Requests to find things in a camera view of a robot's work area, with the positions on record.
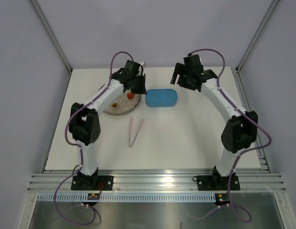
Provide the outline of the blue lunch box lid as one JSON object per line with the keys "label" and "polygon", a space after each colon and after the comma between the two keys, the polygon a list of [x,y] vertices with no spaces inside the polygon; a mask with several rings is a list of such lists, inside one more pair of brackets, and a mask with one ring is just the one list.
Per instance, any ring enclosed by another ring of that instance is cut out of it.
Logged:
{"label": "blue lunch box lid", "polygon": [[145,102],[148,107],[173,107],[178,100],[174,89],[149,89]]}

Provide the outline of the pink metal tongs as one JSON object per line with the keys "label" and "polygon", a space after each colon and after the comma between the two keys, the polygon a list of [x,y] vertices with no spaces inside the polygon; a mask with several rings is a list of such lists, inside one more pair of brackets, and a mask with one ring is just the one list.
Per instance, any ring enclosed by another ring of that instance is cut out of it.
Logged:
{"label": "pink metal tongs", "polygon": [[134,127],[133,127],[133,117],[130,118],[129,121],[129,129],[128,129],[128,147],[132,148],[141,129],[142,126],[144,124],[145,119],[141,119],[140,124],[135,128],[136,131],[134,131]]}

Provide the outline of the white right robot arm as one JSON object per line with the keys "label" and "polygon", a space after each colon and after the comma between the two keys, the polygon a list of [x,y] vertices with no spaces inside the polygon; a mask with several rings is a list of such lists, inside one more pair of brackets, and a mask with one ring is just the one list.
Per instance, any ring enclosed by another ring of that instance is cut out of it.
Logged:
{"label": "white right robot arm", "polygon": [[195,176],[199,191],[227,189],[240,190],[239,180],[235,172],[237,159],[241,151],[248,149],[257,138],[258,115],[255,111],[248,112],[231,97],[225,95],[219,77],[214,71],[205,70],[199,55],[188,54],[183,63],[175,65],[171,84],[197,90],[205,95],[216,107],[225,121],[221,134],[224,147],[221,158],[212,170],[211,175]]}

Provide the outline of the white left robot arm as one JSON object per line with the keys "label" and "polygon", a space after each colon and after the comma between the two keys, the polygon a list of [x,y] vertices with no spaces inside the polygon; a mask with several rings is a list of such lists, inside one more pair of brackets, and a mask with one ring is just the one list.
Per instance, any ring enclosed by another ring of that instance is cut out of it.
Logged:
{"label": "white left robot arm", "polygon": [[146,94],[144,63],[128,60],[123,68],[111,73],[108,82],[86,103],[74,103],[65,133],[71,133],[80,153],[78,169],[73,172],[72,190],[111,190],[112,176],[100,176],[94,151],[90,148],[101,134],[99,116],[125,91]]}

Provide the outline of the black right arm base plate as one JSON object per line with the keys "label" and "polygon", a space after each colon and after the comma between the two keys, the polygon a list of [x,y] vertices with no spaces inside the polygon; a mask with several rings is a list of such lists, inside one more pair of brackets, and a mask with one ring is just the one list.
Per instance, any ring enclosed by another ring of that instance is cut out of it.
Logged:
{"label": "black right arm base plate", "polygon": [[[199,191],[227,191],[229,177],[214,178],[212,175],[193,176],[192,181],[196,182]],[[233,174],[230,181],[230,191],[240,190],[239,179]]]}

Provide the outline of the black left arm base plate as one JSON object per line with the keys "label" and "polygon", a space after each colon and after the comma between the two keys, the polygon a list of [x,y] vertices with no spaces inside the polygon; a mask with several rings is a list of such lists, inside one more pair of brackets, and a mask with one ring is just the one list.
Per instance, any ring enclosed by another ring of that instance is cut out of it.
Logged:
{"label": "black left arm base plate", "polygon": [[113,176],[73,176],[71,190],[76,191],[111,191],[113,188]]}

